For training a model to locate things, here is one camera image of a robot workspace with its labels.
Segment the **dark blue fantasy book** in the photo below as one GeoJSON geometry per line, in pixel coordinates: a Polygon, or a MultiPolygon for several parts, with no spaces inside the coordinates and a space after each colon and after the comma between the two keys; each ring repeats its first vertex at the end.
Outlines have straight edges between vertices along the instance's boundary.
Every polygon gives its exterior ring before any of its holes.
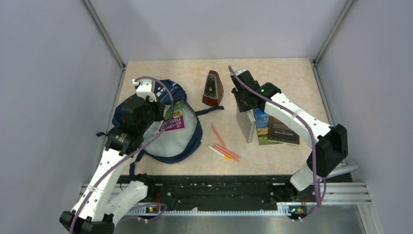
{"type": "Polygon", "coordinates": [[[236,109],[236,120],[241,129],[243,136],[247,143],[252,142],[252,137],[255,129],[255,118],[253,110],[248,110],[246,112],[241,112],[238,108],[236,109]]]}

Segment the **purple colourful children's book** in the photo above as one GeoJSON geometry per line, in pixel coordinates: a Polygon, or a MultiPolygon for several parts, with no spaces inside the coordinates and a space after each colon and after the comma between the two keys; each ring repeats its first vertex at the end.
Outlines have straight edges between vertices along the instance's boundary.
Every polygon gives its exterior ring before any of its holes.
{"type": "Polygon", "coordinates": [[[173,112],[171,111],[171,106],[166,106],[164,121],[161,124],[160,131],[173,131],[184,129],[184,115],[183,108],[180,101],[174,104],[173,112]]]}

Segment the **navy blue student backpack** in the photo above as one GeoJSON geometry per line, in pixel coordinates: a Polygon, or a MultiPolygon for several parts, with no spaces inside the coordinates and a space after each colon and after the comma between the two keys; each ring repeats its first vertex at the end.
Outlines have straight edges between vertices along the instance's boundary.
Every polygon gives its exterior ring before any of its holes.
{"type": "Polygon", "coordinates": [[[160,131],[164,119],[154,122],[148,129],[122,129],[119,127],[120,103],[116,107],[112,119],[113,128],[107,133],[97,133],[99,137],[107,136],[106,151],[113,149],[118,151],[120,155],[135,153],[136,161],[140,161],[143,155],[147,154],[163,163],[178,163],[188,158],[201,145],[203,130],[198,117],[215,110],[224,109],[223,106],[217,106],[194,111],[187,102],[187,95],[182,86],[170,79],[155,81],[154,92],[157,96],[157,102],[165,105],[164,116],[167,105],[171,106],[173,112],[174,104],[178,101],[181,102],[184,129],[160,131]]]}

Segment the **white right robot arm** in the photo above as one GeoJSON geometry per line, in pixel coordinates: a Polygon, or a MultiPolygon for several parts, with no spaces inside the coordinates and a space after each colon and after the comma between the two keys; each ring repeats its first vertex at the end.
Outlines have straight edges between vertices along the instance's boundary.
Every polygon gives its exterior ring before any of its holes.
{"type": "Polygon", "coordinates": [[[348,134],[344,126],[332,126],[311,116],[274,84],[267,82],[259,85],[248,70],[234,71],[229,67],[229,75],[235,85],[232,93],[240,112],[260,109],[285,124],[312,150],[285,188],[290,200],[300,200],[309,185],[319,178],[328,177],[348,156],[348,134]]]}

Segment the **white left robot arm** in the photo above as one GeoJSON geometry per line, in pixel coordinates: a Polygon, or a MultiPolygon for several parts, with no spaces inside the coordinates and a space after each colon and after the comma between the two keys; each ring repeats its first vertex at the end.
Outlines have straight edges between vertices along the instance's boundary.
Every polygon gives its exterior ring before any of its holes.
{"type": "Polygon", "coordinates": [[[110,199],[113,188],[129,160],[152,141],[144,134],[154,123],[163,121],[165,105],[156,95],[131,97],[122,108],[118,126],[107,133],[100,163],[79,201],[63,211],[59,221],[71,234],[112,234],[122,217],[139,201],[151,201],[156,188],[132,181],[124,191],[110,199]]]}

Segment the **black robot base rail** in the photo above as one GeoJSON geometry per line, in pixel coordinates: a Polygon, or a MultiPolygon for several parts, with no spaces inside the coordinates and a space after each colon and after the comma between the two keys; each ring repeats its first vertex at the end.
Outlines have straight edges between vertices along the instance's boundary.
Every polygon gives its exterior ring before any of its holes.
{"type": "Polygon", "coordinates": [[[143,175],[144,203],[163,203],[168,212],[275,211],[282,202],[314,202],[314,187],[294,192],[288,175],[143,175]]]}

